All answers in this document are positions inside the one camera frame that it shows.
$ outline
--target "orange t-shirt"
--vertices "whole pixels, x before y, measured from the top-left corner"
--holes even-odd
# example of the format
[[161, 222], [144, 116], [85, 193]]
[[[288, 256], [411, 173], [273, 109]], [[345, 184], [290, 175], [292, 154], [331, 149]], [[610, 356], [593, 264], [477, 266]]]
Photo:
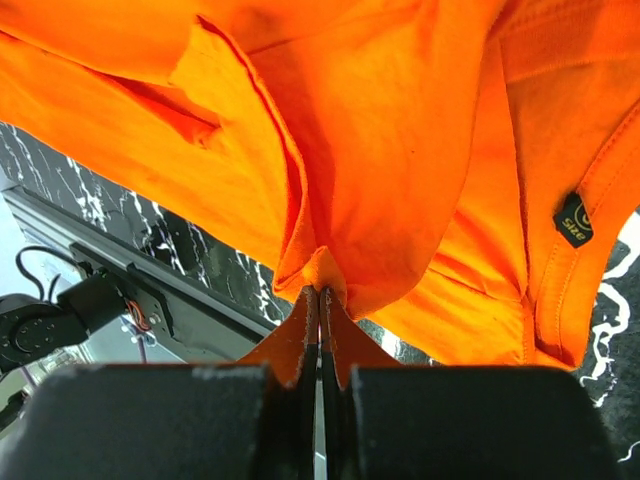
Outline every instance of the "orange t-shirt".
[[0, 118], [288, 299], [330, 284], [445, 363], [572, 368], [640, 204], [637, 25], [623, 0], [9, 0]]

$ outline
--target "clothing tag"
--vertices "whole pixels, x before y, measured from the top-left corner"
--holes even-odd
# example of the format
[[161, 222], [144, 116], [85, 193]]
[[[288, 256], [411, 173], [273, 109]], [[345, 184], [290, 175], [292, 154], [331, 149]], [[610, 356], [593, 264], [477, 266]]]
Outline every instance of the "clothing tag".
[[553, 217], [553, 221], [556, 229], [574, 248], [581, 247], [593, 238], [591, 220], [584, 208], [582, 198], [576, 192], [571, 192], [567, 196], [562, 210]]

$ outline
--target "black marble countertop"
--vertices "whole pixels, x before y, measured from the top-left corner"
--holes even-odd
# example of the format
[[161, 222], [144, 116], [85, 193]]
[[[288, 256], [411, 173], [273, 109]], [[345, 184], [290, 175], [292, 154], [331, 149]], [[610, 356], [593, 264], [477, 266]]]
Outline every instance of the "black marble countertop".
[[[290, 312], [271, 292], [273, 272], [196, 225], [0, 123], [0, 165], [31, 192], [202, 282], [275, 323]], [[640, 478], [640, 215], [613, 248], [593, 310], [591, 337], [576, 378], [599, 409], [629, 479]], [[371, 322], [360, 325], [406, 363], [434, 363]]]

